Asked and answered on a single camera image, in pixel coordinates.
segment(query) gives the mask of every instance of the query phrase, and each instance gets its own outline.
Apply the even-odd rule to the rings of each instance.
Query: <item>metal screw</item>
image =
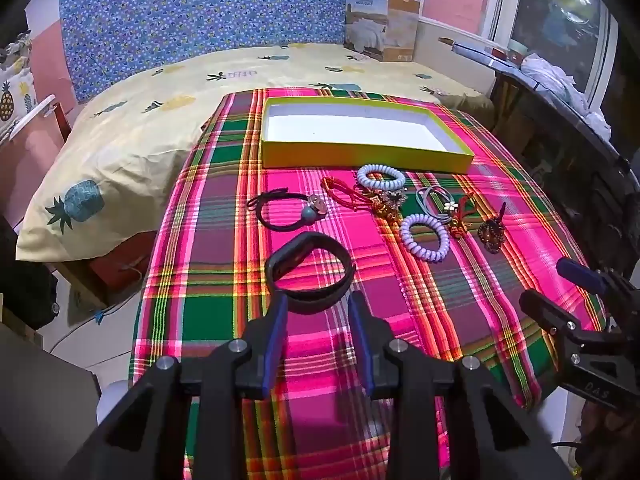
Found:
[[[160,356],[156,360],[156,366],[161,370],[168,370],[174,365],[174,358],[168,355]]]
[[[409,348],[409,343],[404,339],[394,339],[389,342],[389,348],[394,352],[404,352],[407,348]]]
[[[480,359],[475,355],[465,355],[462,358],[462,365],[467,370],[476,370],[480,367]]]
[[[229,350],[233,353],[239,354],[246,350],[247,344],[244,339],[232,339],[229,341]]]

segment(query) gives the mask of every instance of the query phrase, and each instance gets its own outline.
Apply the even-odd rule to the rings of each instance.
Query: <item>cardboard box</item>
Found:
[[[344,46],[378,61],[414,58],[420,0],[346,0]]]
[[[265,168],[354,167],[466,173],[474,152],[428,108],[345,97],[269,97]]]

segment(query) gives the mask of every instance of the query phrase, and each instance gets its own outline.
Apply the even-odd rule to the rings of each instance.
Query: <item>bed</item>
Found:
[[[477,94],[425,66],[378,62],[336,44],[225,50],[130,76],[82,110],[28,206],[16,256],[55,264],[107,304],[97,260],[145,233],[150,250],[178,172],[225,94],[297,86],[436,102],[425,79],[452,94]],[[126,268],[137,258],[123,252]]]

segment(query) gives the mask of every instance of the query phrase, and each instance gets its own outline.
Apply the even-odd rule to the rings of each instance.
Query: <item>spiral hair tie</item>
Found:
[[[392,176],[395,180],[373,180],[367,175],[369,173],[384,173]],[[379,189],[382,191],[397,191],[404,186],[406,177],[401,171],[385,166],[384,164],[366,164],[358,170],[356,176],[358,184],[367,189]]]
[[[435,231],[440,239],[440,247],[437,251],[425,249],[414,241],[414,236],[411,234],[411,231],[409,231],[409,228],[416,224],[427,225]],[[409,252],[424,262],[441,262],[449,252],[449,234],[447,233],[447,230],[444,225],[430,215],[418,213],[407,216],[402,221],[402,224],[400,224],[400,237],[402,238],[402,243],[404,243],[404,246],[409,250]]]

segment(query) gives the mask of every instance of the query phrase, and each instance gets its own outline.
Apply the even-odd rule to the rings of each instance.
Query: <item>black wristband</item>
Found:
[[[277,280],[295,269],[314,249],[329,251],[340,260],[344,276],[338,282],[311,290],[287,290],[276,285]],[[355,272],[349,251],[337,240],[316,232],[300,233],[269,256],[264,264],[270,293],[284,293],[289,298],[289,310],[297,314],[315,314],[338,303],[349,290]]]
[[[300,200],[304,200],[305,207],[312,209],[312,211],[309,212],[309,216],[305,217],[305,215],[302,214],[300,220],[289,225],[274,225],[267,222],[262,216],[262,206],[264,206],[271,200],[284,200],[286,198],[299,198]],[[307,196],[302,193],[289,193],[288,187],[280,187],[271,191],[265,191],[264,193],[253,197],[251,200],[248,200],[246,203],[246,207],[249,211],[255,211],[255,217],[267,229],[284,233],[295,231],[296,229],[300,229],[305,225],[311,225],[315,220],[318,219],[319,216],[322,216],[326,213],[326,205],[319,196]]]

